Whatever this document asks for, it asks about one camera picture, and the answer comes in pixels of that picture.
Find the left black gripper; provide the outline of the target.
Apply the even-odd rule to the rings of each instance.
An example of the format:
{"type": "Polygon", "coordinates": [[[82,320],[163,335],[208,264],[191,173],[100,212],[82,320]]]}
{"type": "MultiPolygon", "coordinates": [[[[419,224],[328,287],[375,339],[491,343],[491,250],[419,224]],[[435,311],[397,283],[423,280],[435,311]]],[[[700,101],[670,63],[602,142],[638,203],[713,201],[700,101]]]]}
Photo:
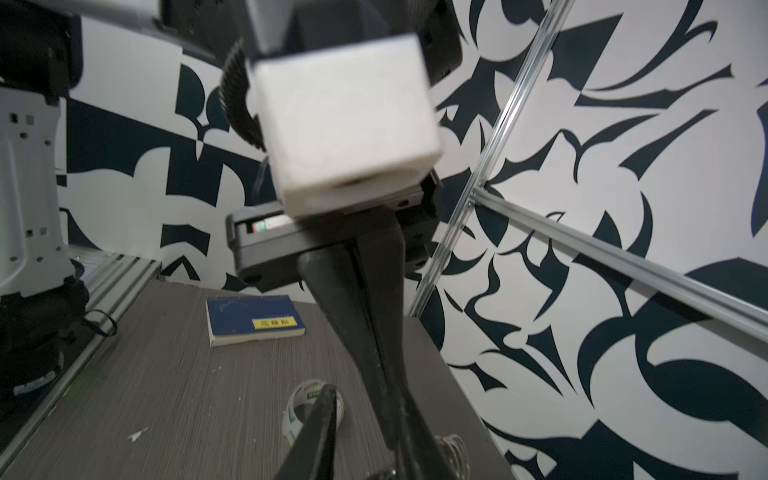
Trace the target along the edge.
{"type": "Polygon", "coordinates": [[[404,269],[428,259],[440,191],[432,170],[417,186],[345,210],[293,219],[273,201],[225,220],[243,284],[266,293],[301,275],[361,375],[401,479],[455,476],[410,392],[403,354],[404,269]]]}

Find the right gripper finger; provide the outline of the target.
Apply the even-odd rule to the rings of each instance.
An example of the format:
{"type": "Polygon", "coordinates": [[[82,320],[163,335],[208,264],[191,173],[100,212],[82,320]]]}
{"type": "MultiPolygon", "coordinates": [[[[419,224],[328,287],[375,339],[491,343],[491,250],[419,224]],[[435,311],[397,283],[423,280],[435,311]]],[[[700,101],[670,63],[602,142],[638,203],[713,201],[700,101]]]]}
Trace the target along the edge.
{"type": "Polygon", "coordinates": [[[339,394],[326,383],[275,479],[333,479],[338,426],[339,394]]]}

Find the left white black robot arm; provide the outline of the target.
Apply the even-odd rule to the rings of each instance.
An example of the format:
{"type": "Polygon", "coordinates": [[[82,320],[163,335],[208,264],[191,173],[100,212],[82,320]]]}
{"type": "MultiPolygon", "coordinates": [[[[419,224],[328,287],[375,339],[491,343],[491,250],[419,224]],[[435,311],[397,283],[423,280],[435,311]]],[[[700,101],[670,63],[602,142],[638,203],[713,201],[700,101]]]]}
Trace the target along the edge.
{"type": "Polygon", "coordinates": [[[442,153],[430,88],[462,58],[447,1],[5,1],[1,5],[1,392],[59,368],[88,292],[59,221],[59,102],[85,17],[221,64],[229,126],[266,152],[276,200],[226,219],[235,270],[303,281],[362,377],[400,479],[454,479],[408,386],[403,283],[427,260],[442,153]]]}

